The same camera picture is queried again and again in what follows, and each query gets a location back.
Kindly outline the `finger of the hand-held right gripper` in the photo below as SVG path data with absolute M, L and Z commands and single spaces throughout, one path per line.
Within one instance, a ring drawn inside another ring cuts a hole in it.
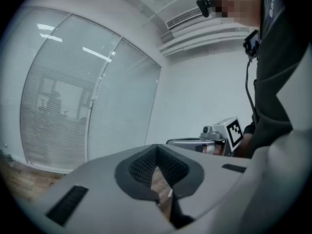
M 207 139 L 200 138 L 170 139 L 166 142 L 166 144 L 200 153 L 213 153 L 215 151 L 215 142 L 213 140 Z

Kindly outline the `white ceiling pipe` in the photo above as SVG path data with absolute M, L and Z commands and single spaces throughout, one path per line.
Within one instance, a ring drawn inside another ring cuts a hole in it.
M 239 24 L 239 23 L 227 23 L 227 24 L 214 25 L 214 26 L 210 26 L 210 27 L 206 27 L 206 28 L 202 28 L 202 29 L 197 29 L 197 30 L 188 32 L 186 34 L 183 34 L 181 36 L 176 36 L 176 37 L 174 37 L 174 40 L 186 39 L 186 38 L 190 38 L 190 37 L 193 37 L 196 35 L 206 34 L 206 33 L 210 33 L 210 32 L 216 32 L 218 30 L 223 30 L 223 29 L 244 28 L 244 27 L 246 27 L 246 26 Z
M 176 44 L 174 46 L 165 47 L 164 50 L 160 50 L 163 56 L 168 56 L 180 51 L 190 50 L 204 45 L 218 43 L 222 41 L 244 39 L 249 32 L 226 32 L 218 33 L 214 35 L 207 35 L 196 39 L 188 40 L 183 43 Z

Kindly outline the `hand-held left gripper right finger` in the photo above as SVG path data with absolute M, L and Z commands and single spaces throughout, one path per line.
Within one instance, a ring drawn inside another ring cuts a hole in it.
M 158 144 L 157 166 L 173 189 L 175 225 L 239 225 L 250 197 L 241 179 L 250 159 L 215 156 Z

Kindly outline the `white air vent grille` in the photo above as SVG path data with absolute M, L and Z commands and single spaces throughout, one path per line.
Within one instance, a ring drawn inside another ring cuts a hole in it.
M 176 27 L 177 25 L 180 25 L 181 23 L 183 23 L 187 20 L 193 19 L 193 18 L 201 16 L 201 15 L 202 15 L 202 12 L 200 11 L 200 9 L 198 7 L 187 10 L 187 11 L 173 17 L 172 19 L 168 20 L 166 22 L 167 29 L 170 30 L 170 29 Z

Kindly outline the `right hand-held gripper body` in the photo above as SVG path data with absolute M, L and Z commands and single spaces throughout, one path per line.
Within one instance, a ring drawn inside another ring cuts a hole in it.
M 200 138 L 225 142 L 225 156 L 233 156 L 243 140 L 243 132 L 238 117 L 224 119 L 212 126 L 204 126 Z

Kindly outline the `black shirt with blue label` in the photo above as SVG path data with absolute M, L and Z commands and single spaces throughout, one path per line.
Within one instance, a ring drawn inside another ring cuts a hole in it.
M 296 70 L 308 45 L 292 24 L 283 0 L 261 1 L 260 37 L 254 80 L 257 123 L 244 130 L 253 135 L 246 158 L 293 129 L 276 95 Z

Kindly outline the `chest-mounted device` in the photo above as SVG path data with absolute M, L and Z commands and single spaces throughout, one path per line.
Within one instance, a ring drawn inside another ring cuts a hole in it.
M 243 47 L 245 54 L 248 56 L 250 62 L 258 57 L 258 49 L 261 43 L 260 34 L 258 30 L 254 30 L 250 35 L 244 39 Z

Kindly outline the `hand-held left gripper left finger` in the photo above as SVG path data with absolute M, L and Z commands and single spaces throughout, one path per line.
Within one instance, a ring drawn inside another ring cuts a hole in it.
M 116 166 L 143 151 L 146 146 L 88 161 L 54 184 L 35 202 L 22 202 L 26 216 L 47 234 L 170 234 L 175 227 L 153 201 L 128 196 L 115 180 Z M 63 226 L 47 217 L 48 212 L 74 186 L 87 188 Z

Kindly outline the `person's right forearm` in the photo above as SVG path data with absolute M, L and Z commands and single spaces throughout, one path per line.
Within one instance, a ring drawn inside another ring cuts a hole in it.
M 235 151 L 235 157 L 252 158 L 254 153 L 253 134 L 246 133 Z

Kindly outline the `glass panel with white blinds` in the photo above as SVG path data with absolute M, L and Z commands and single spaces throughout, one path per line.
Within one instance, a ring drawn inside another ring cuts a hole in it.
M 20 136 L 21 96 L 31 64 L 66 13 L 22 8 L 0 45 L 0 149 L 25 162 Z
M 160 66 L 122 39 L 102 74 L 90 113 L 88 159 L 144 145 Z
M 21 140 L 29 164 L 70 171 L 86 161 L 94 89 L 118 39 L 111 30 L 76 15 L 45 34 L 20 106 Z

